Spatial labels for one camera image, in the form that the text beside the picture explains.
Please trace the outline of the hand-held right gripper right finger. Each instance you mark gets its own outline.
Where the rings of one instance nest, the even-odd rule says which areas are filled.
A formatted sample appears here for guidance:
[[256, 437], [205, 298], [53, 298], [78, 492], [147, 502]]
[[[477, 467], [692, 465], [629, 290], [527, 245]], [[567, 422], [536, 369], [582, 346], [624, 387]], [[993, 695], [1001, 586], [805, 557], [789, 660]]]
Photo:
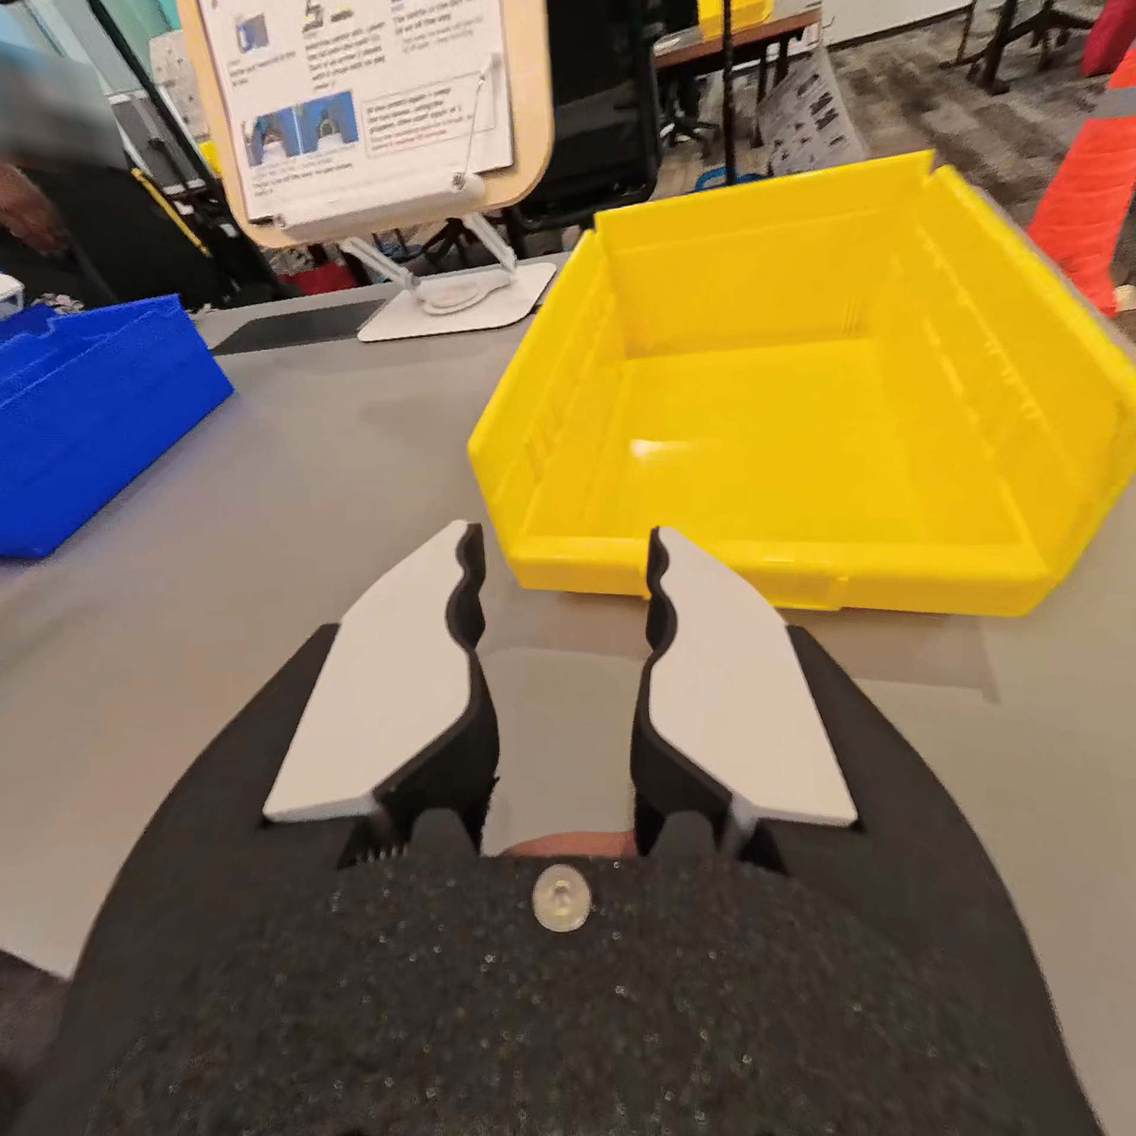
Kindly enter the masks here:
[[675, 528], [648, 540], [650, 653], [632, 785], [648, 849], [697, 814], [740, 855], [763, 822], [851, 829], [859, 813], [790, 628], [761, 591]]

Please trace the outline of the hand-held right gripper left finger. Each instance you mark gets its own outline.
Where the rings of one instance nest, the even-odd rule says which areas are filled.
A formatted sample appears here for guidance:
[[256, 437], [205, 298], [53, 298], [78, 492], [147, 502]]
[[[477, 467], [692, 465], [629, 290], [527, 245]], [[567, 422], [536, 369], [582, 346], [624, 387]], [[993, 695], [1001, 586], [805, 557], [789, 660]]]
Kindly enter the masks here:
[[293, 825], [362, 820], [376, 851], [435, 824], [478, 856], [501, 733], [478, 647], [482, 525], [454, 521], [349, 607], [264, 802]]

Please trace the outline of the yellow plastic bin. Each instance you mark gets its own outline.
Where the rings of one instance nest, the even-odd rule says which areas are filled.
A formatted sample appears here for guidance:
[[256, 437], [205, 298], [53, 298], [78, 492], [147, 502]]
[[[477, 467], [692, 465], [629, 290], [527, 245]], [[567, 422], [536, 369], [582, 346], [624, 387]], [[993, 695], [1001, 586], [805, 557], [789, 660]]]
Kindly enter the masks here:
[[742, 31], [759, 27], [774, 12], [774, 2], [704, 2], [696, 3], [698, 26], [705, 38], [721, 38], [725, 31], [725, 8], [731, 8], [731, 33], [736, 38]]
[[1134, 349], [911, 152], [601, 214], [468, 442], [528, 588], [673, 528], [770, 603], [1022, 617], [1134, 476]]

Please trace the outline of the blue plastic bin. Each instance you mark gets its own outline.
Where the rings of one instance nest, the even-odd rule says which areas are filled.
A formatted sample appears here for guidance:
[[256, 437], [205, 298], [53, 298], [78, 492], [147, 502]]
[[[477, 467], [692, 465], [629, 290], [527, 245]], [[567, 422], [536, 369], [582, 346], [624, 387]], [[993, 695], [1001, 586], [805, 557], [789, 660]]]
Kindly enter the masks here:
[[176, 294], [3, 321], [3, 559], [51, 556], [233, 392]]

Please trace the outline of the person's right hand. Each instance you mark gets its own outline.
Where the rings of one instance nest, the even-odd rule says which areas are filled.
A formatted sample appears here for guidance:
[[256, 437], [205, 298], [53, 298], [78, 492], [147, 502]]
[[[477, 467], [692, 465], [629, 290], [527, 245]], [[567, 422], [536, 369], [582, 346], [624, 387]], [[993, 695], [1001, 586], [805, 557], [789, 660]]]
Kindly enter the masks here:
[[512, 858], [608, 858], [623, 860], [637, 858], [637, 849], [635, 835], [631, 831], [566, 832], [513, 844], [502, 855]]

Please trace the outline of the hanging printed tag sheet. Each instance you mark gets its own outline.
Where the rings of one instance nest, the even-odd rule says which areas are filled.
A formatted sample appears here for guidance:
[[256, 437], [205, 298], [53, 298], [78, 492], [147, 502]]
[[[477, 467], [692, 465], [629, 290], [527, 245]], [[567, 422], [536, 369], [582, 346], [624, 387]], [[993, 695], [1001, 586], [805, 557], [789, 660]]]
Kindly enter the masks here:
[[758, 106], [769, 176], [796, 176], [867, 161], [829, 53], [797, 57]]

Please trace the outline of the orange traffic cone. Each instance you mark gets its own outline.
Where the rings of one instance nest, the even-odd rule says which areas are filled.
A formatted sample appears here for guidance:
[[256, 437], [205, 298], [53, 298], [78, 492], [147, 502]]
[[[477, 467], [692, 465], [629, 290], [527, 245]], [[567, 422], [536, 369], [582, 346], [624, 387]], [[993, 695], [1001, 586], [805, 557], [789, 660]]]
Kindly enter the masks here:
[[1135, 48], [1130, 48], [1028, 229], [1032, 242], [1107, 318], [1123, 309], [1113, 256], [1134, 191]]

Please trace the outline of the black floor stand pole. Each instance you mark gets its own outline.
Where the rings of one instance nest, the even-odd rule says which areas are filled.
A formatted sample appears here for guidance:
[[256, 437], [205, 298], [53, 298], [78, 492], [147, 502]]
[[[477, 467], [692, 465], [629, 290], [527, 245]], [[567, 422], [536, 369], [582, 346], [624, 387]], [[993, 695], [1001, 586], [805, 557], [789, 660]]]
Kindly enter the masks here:
[[735, 41], [731, 33], [731, 8], [725, 8], [725, 26], [721, 37], [721, 130], [724, 146], [724, 167], [728, 169], [728, 177], [732, 180], [738, 173], [736, 152], [735, 152], [735, 93], [733, 93], [733, 71], [735, 71]]

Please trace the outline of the instruction sheet on stand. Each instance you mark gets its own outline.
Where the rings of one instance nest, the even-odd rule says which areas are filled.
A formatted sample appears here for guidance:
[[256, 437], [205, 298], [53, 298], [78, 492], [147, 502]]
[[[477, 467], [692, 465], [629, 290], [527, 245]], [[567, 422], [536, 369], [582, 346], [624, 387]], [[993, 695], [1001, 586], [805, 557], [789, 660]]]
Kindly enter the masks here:
[[[274, 222], [252, 222], [247, 214], [236, 169], [236, 148], [211, 61], [199, 3], [178, 4], [190, 60], [198, 79], [210, 135], [218, 149], [222, 184], [241, 229], [260, 246], [280, 250], [336, 244], [383, 279], [395, 292], [359, 332], [363, 344], [470, 332], [495, 332], [527, 318], [544, 296], [556, 269], [528, 264], [490, 223], [518, 204], [544, 176], [555, 138], [550, 35], [545, 3], [502, 3], [506, 72], [514, 129], [510, 168], [477, 179], [471, 190], [395, 206], [383, 213], [360, 213], [318, 229], [282, 230]], [[374, 237], [402, 227], [458, 219], [487, 248], [495, 264], [448, 275], [421, 277], [378, 249]]]

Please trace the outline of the printed instruction sheet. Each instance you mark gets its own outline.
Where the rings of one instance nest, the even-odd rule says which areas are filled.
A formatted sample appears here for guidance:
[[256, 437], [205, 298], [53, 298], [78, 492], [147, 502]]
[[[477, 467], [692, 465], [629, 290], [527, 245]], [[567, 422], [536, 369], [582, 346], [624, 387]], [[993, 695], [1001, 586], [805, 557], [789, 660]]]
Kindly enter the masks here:
[[255, 223], [321, 229], [514, 162], [502, 3], [198, 10]]

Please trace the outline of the brown wooden table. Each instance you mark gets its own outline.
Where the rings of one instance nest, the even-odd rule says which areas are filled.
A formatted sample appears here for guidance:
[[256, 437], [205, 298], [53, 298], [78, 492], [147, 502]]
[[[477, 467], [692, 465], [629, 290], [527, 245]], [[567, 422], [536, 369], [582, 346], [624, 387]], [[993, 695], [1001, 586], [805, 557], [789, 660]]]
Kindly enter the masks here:
[[[821, 15], [820, 2], [773, 3], [767, 19], [756, 22], [743, 15], [740, 23], [732, 25], [732, 75], [756, 76], [756, 107], [788, 77], [794, 56], [819, 45]], [[664, 34], [654, 53], [663, 98], [662, 142], [667, 148], [696, 142], [708, 154], [721, 129], [700, 119], [697, 111], [683, 111], [679, 95], [693, 81], [723, 71], [727, 49], [721, 33], [708, 33], [696, 25]]]

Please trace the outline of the dark office desk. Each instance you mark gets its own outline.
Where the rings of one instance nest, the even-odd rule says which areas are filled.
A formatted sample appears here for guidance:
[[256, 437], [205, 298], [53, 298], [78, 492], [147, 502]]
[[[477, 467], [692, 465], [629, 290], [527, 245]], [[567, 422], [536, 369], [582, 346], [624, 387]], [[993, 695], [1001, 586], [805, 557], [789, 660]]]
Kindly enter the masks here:
[[965, 69], [969, 83], [989, 95], [1004, 95], [1009, 84], [1000, 77], [1008, 49], [1019, 42], [1038, 53], [1039, 71], [1050, 68], [1055, 50], [1074, 34], [1086, 34], [1096, 18], [1076, 11], [1072, 3], [969, 2], [957, 54], [939, 64], [948, 72]]

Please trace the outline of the red plastic bin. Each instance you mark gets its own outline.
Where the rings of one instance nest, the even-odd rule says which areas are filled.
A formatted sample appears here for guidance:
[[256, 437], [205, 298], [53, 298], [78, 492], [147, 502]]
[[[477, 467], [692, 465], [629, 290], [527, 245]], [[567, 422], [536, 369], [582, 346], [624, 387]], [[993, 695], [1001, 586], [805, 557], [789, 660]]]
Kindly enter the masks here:
[[1135, 2], [1107, 2], [1085, 42], [1081, 76], [1109, 76], [1135, 39]]

